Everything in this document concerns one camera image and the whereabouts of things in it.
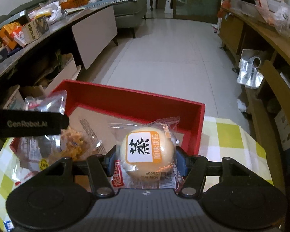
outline snack bag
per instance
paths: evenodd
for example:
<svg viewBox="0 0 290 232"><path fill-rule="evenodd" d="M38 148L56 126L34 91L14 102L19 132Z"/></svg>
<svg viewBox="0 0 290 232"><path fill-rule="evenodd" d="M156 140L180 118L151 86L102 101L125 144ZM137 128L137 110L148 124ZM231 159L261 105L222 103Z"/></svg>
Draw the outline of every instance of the snack bag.
<svg viewBox="0 0 290 232"><path fill-rule="evenodd" d="M87 157L97 154L101 141L95 140L92 143L86 134L78 132L70 126L61 131L61 151L54 151L49 158L52 162L62 157L71 157L73 161L86 160Z"/></svg>
<svg viewBox="0 0 290 232"><path fill-rule="evenodd" d="M28 97L25 99L26 111L57 112L64 114L67 92L61 91L49 97ZM41 171L54 161L49 157L55 151L61 152L60 135L44 135L39 137L23 137L20 139L17 156L21 167L31 171Z"/></svg>
<svg viewBox="0 0 290 232"><path fill-rule="evenodd" d="M173 188L182 178L176 168L174 135L180 118L159 119L150 124L111 124L116 138L113 187Z"/></svg>

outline sofa leg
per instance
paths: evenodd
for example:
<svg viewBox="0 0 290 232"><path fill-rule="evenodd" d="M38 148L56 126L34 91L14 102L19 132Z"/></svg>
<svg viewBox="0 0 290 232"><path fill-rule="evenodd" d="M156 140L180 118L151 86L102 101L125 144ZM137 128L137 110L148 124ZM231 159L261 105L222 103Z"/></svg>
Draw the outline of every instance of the sofa leg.
<svg viewBox="0 0 290 232"><path fill-rule="evenodd" d="M132 32L133 38L135 39L135 31L134 31L134 28L131 28L131 32Z"/></svg>
<svg viewBox="0 0 290 232"><path fill-rule="evenodd" d="M118 46L118 42L116 38L113 38L113 42L116 44L116 46Z"/></svg>

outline metal screw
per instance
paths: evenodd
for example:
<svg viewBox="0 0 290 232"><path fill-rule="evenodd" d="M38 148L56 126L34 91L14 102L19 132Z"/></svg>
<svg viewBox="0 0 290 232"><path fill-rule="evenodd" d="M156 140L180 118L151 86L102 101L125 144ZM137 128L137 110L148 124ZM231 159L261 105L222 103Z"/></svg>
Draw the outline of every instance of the metal screw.
<svg viewBox="0 0 290 232"><path fill-rule="evenodd" d="M182 194L186 196L194 195L197 191L193 187L185 187L182 189Z"/></svg>
<svg viewBox="0 0 290 232"><path fill-rule="evenodd" d="M94 157L97 157L97 158L104 157L104 155L103 155L103 154L94 154L93 156L94 156Z"/></svg>
<svg viewBox="0 0 290 232"><path fill-rule="evenodd" d="M97 190L97 194L101 196L109 195L112 192L112 190L109 187L100 187Z"/></svg>

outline wooden shelf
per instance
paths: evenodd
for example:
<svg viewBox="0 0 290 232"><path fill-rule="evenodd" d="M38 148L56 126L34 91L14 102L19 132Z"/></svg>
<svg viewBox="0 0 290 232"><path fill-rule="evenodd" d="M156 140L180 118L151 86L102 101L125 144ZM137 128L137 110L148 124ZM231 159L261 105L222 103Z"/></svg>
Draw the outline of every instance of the wooden shelf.
<svg viewBox="0 0 290 232"><path fill-rule="evenodd" d="M285 179L278 145L279 137L277 137L277 132L275 132L274 120L269 116L262 100L255 97L256 90L248 88L245 88L245 90L254 122L257 142L265 149L273 184L285 193Z"/></svg>
<svg viewBox="0 0 290 232"><path fill-rule="evenodd" d="M260 72L273 90L279 104L285 112L286 118L290 124L290 89L285 81L280 76L279 72L275 69L273 64L265 60L264 64L260 67Z"/></svg>
<svg viewBox="0 0 290 232"><path fill-rule="evenodd" d="M269 29L269 26L262 25L261 23L257 24L242 13L237 13L233 9L224 10L228 13L232 13L235 17L241 19L258 32L290 65L290 43L286 39L280 36L276 31Z"/></svg>

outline wooden counter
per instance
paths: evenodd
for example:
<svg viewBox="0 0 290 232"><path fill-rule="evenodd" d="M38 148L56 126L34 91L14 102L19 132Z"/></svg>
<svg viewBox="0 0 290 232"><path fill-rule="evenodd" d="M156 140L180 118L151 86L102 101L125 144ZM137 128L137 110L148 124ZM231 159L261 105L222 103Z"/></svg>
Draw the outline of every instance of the wooden counter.
<svg viewBox="0 0 290 232"><path fill-rule="evenodd" d="M262 23L253 22L247 15L234 12L232 9L224 9L228 13L232 13L233 16L241 19L244 23L253 28L260 34L277 52L280 54L290 65L290 43L282 38L276 31L263 26Z"/></svg>
<svg viewBox="0 0 290 232"><path fill-rule="evenodd" d="M240 59L243 49L266 50L272 55L271 60L266 60L260 66L259 71L264 76L260 88L245 89L256 139L266 151L274 186L284 192L288 200L284 228L290 231L290 174L287 175L286 163L282 160L282 145L274 121L275 115L269 114L266 109L268 100L276 97L290 125L290 89L280 76L280 68L290 66L290 43L274 28L252 21L247 15L232 9L224 10L229 15L222 18L219 36L223 46L231 51L236 61Z"/></svg>

